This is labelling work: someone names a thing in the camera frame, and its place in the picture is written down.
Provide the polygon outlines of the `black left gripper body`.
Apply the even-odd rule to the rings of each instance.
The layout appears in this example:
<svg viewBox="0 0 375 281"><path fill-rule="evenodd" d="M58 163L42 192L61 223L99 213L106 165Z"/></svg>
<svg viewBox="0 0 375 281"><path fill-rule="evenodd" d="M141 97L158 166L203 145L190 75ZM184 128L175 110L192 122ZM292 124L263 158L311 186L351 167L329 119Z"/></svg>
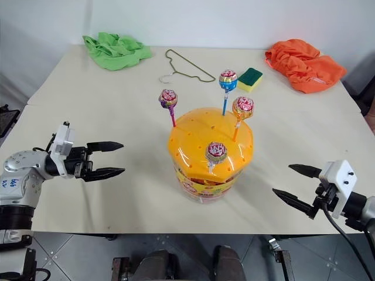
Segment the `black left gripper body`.
<svg viewBox="0 0 375 281"><path fill-rule="evenodd" d="M90 160L92 152L85 146L72 148L64 160L67 175L84 181L93 181L93 162Z"/></svg>

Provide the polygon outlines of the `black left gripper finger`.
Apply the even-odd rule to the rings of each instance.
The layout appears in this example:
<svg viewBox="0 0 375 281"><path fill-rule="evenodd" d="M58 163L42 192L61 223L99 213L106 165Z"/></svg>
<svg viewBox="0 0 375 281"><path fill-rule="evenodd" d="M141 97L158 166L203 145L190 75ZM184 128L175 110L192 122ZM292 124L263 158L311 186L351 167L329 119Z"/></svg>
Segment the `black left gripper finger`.
<svg viewBox="0 0 375 281"><path fill-rule="evenodd" d="M86 173L84 176L85 182L99 181L115 177L123 173L125 169L116 167L105 167L97 170L92 170Z"/></svg>
<svg viewBox="0 0 375 281"><path fill-rule="evenodd" d="M87 149L91 152L111 152L123 147L123 144L113 141L87 143Z"/></svg>

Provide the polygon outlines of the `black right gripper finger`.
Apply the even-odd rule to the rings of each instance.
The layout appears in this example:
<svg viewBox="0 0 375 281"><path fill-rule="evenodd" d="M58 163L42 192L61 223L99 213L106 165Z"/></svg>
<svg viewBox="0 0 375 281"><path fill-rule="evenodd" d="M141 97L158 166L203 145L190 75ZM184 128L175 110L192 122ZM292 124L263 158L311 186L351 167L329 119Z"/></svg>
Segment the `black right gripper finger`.
<svg viewBox="0 0 375 281"><path fill-rule="evenodd" d="M322 172L321 169L309 165L291 164L288 167L298 172L299 174L310 178L318 178L320 173Z"/></svg>
<svg viewBox="0 0 375 281"><path fill-rule="evenodd" d="M303 212L306 214L310 219L314 219L316 212L312 205L309 205L301 200L298 199L297 196L288 193L283 190L273 189L272 190L276 196L278 196L283 202L288 204L289 206Z"/></svg>

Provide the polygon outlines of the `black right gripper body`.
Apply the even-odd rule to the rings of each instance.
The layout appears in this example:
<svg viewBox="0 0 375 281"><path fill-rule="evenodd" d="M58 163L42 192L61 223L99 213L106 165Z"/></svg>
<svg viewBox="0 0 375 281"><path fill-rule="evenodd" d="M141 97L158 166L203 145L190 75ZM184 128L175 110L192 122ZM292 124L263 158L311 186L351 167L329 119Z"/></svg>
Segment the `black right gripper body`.
<svg viewBox="0 0 375 281"><path fill-rule="evenodd" d="M328 211L333 212L338 203L337 192L338 189L333 183L329 183L327 186L320 183L315 191L316 197L312 204L310 218L314 219L318 211L323 210L324 204L326 204Z"/></svg>

